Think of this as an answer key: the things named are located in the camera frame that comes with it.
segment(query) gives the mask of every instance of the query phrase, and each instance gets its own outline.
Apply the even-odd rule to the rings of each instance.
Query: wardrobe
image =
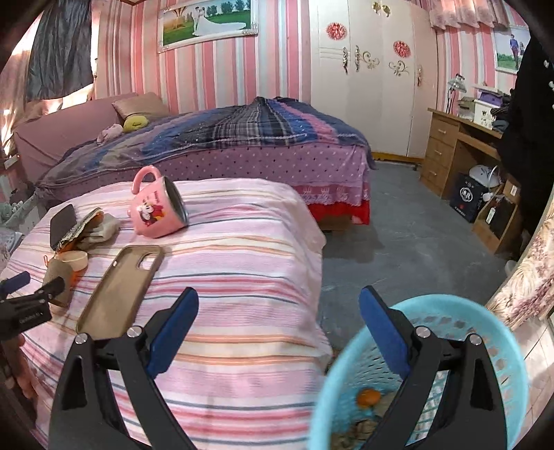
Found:
[[[309,5],[312,106],[359,129],[373,153],[423,158],[437,105],[429,14],[407,0]]]

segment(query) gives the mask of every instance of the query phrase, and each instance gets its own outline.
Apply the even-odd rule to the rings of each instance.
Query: desk drawer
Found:
[[[449,168],[453,156],[453,147],[446,145],[445,143],[435,139],[434,137],[429,138],[427,151],[425,152],[426,158],[438,162],[441,166],[445,168]]]
[[[444,142],[450,147],[454,147],[458,139],[458,128],[458,125],[451,125],[433,117],[429,135]]]
[[[425,158],[421,169],[421,177],[425,178],[431,184],[435,185],[438,190],[442,191],[447,183],[448,169],[430,158]]]

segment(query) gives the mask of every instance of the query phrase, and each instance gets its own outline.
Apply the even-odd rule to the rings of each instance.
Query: bride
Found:
[[[206,36],[209,34],[224,33],[227,31],[238,31],[246,27],[243,22],[232,23],[214,23],[206,18],[206,9],[202,8],[198,11],[198,25],[194,33],[194,36]]]

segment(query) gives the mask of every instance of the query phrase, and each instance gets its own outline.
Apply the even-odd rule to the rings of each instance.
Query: pink mug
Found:
[[[140,190],[140,183],[148,173],[154,175],[155,181]],[[139,236],[159,238],[188,226],[187,212],[177,187],[154,166],[138,171],[131,192],[135,198],[127,215]]]

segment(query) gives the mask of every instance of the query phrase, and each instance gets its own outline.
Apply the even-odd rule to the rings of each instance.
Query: orange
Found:
[[[380,399],[381,399],[381,393],[379,391],[368,388],[368,389],[362,389],[358,393],[358,396],[356,397],[356,403],[358,404],[358,407],[360,407],[363,410],[366,410],[378,404]]]

